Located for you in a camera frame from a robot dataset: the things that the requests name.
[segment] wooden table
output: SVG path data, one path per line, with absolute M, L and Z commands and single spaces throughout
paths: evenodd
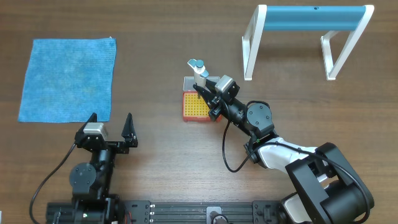
M 254 81 L 243 81 L 241 36 L 258 4 L 363 5 L 375 13 L 336 81 L 327 82 L 323 32 L 263 35 Z M 190 58 L 211 75 L 234 78 L 238 99 L 266 100 L 278 133 L 303 146 L 333 142 L 375 199 L 368 223 L 398 220 L 398 2 L 395 1 L 20 1 L 0 3 L 0 210 L 3 223 L 30 223 L 31 197 L 62 160 L 81 123 L 18 123 L 32 39 L 116 38 L 110 138 L 133 114 L 139 147 L 116 158 L 111 192 L 153 202 L 251 202 L 294 192 L 289 177 L 252 163 L 228 172 L 221 157 L 226 124 L 185 123 L 183 77 Z M 335 37 L 332 51 L 347 34 Z M 245 158 L 248 138 L 231 127 L 231 166 Z M 47 202 L 68 202 L 71 168 L 90 154 L 75 149 L 36 200 L 44 222 Z

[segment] blue bar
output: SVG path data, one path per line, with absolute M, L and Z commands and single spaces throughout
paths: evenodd
M 355 30 L 365 6 L 267 6 L 264 30 Z

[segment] yellow grid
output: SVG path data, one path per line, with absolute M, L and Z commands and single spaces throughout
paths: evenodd
M 208 117 L 209 107 L 206 105 L 204 99 L 198 99 L 198 93 L 184 94 L 184 116 L 191 117 Z

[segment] black cable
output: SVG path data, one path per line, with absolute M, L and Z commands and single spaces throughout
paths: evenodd
M 69 155 L 72 153 L 72 151 L 74 150 L 76 144 L 73 143 L 73 145 L 71 146 L 71 148 L 69 149 L 68 153 L 66 154 L 66 156 L 62 159 L 62 161 L 59 163 L 59 165 L 43 180 L 43 182 L 39 185 L 39 187 L 37 188 L 35 194 L 32 197 L 32 200 L 30 201 L 30 205 L 29 205 L 29 215 L 30 215 L 30 219 L 32 220 L 33 223 L 35 224 L 39 224 L 38 221 L 36 221 L 36 219 L 33 216 L 33 204 L 35 203 L 35 199 L 37 194 L 39 193 L 40 189 L 43 187 L 43 185 L 46 183 L 46 181 L 48 181 L 48 179 L 57 171 L 59 170 L 59 168 L 63 165 L 63 163 L 65 163 L 65 161 L 68 159 Z
M 224 163 L 225 163 L 226 168 L 227 168 L 230 172 L 234 172 L 234 173 L 235 173 L 235 172 L 239 171 L 240 169 L 242 169 L 243 165 L 245 165 L 245 163 L 250 159 L 250 157 L 251 157 L 254 153 L 256 153 L 261 147 L 258 147 L 258 148 L 255 149 L 255 150 L 252 149 L 253 143 L 254 143 L 254 141 L 256 140 L 256 137 L 253 135 L 253 136 L 250 138 L 249 146 L 248 146 L 249 149 L 252 149 L 251 153 L 250 153 L 248 156 L 246 156 L 246 158 L 243 160 L 243 162 L 241 163 L 241 165 L 240 165 L 236 170 L 232 170 L 232 169 L 229 167 L 229 165 L 228 165 L 228 163 L 227 163 L 227 161 L 226 161 L 226 158 L 225 158 L 225 137 L 226 137 L 226 132 L 227 132 L 227 130 L 228 130 L 228 128 L 229 128 L 229 124 L 231 123 L 231 121 L 229 120 L 230 116 L 229 116 L 229 108 L 228 108 L 228 105 L 225 103 L 225 101 L 222 101 L 222 102 L 223 102 L 223 104 L 224 104 L 225 110 L 227 111 L 228 123 L 227 123 L 227 125 L 226 125 L 226 127 L 225 127 L 225 130 L 224 130 L 223 145 L 222 145 L 222 148 L 221 148 L 221 149 L 222 149 L 222 152 L 223 152 L 223 159 L 224 159 Z M 268 103 L 263 102 L 263 101 L 255 101 L 255 100 L 253 100 L 253 101 L 249 101 L 249 102 L 246 104 L 246 113 L 247 113 L 247 111 L 248 111 L 248 106 L 249 106 L 251 103 L 263 103 L 263 104 L 265 104 L 266 106 L 268 106 L 268 108 L 269 108 Z M 301 150 L 301 149 L 296 149 L 296 148 L 294 148 L 294 147 L 292 147 L 292 146 L 290 146 L 290 145 L 282 144 L 282 143 L 279 143 L 279 142 L 266 142 L 266 143 L 264 143 L 262 146 L 266 146 L 266 145 L 283 146 L 283 147 L 286 147 L 286 148 L 291 149 L 291 150 L 293 150 L 293 151 L 296 151 L 296 152 L 298 152 L 298 153 L 307 154 L 307 155 L 309 155 L 309 156 L 312 156 L 312 157 L 317 158 L 317 159 L 321 159 L 321 160 L 323 160 L 323 161 L 325 161 L 325 162 L 327 162 L 327 163 L 329 163 L 329 164 L 332 164 L 333 166 L 335 166 L 336 168 L 338 168 L 339 170 L 341 170 L 342 172 L 344 172 L 351 180 L 353 180 L 354 184 L 357 186 L 357 188 L 358 188 L 359 191 L 361 192 L 363 198 L 365 199 L 365 215 L 364 215 L 364 217 L 362 217 L 362 219 L 360 219 L 360 220 L 358 220 L 358 221 L 353 221 L 352 223 L 362 224 L 362 223 L 364 223 L 364 222 L 369 218 L 370 213 L 371 213 L 369 199 L 368 199 L 368 197 L 366 196 L 366 193 L 365 193 L 364 189 L 362 188 L 362 186 L 359 184 L 359 182 L 358 182 L 358 181 L 355 179 L 355 177 L 353 177 L 344 167 L 340 166 L 339 164 L 337 164 L 337 163 L 334 162 L 334 161 L 331 161 L 331 160 L 328 159 L 328 158 L 325 158 L 325 157 L 323 157 L 323 156 L 320 156 L 320 155 L 315 154 L 315 153 L 312 153 L 312 152 L 307 152 L 307 151 L 303 151 L 303 150 Z

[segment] robotic arm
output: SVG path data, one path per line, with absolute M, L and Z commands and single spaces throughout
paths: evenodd
M 248 159 L 289 175 L 297 192 L 282 200 L 280 223 L 349 223 L 363 213 L 357 223 L 366 221 L 374 206 L 373 197 L 334 144 L 302 147 L 285 142 L 274 129 L 269 105 L 261 101 L 241 103 L 235 98 L 239 86 L 226 75 L 217 83 L 207 80 L 209 90 L 193 87 L 208 105 L 213 121 L 223 115 L 228 119 L 226 130 L 233 123 L 251 137 L 244 145 Z M 226 163 L 231 172 L 243 164 L 231 170 Z M 338 180 L 323 188 L 320 182 L 334 176 Z

